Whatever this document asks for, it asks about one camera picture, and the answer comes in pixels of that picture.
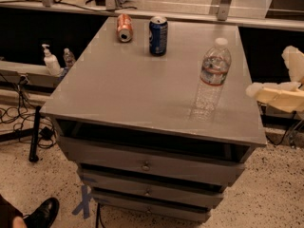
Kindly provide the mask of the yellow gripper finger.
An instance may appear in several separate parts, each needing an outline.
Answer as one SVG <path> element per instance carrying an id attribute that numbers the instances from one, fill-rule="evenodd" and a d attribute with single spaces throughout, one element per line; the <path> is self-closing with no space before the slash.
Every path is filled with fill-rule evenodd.
<path id="1" fill-rule="evenodd" d="M 304 111 L 304 91 L 299 82 L 252 83 L 246 94 L 256 101 L 284 112 Z"/>
<path id="2" fill-rule="evenodd" d="M 287 46 L 282 52 L 282 58 L 291 81 L 302 83 L 304 79 L 304 53 L 297 47 Z"/>

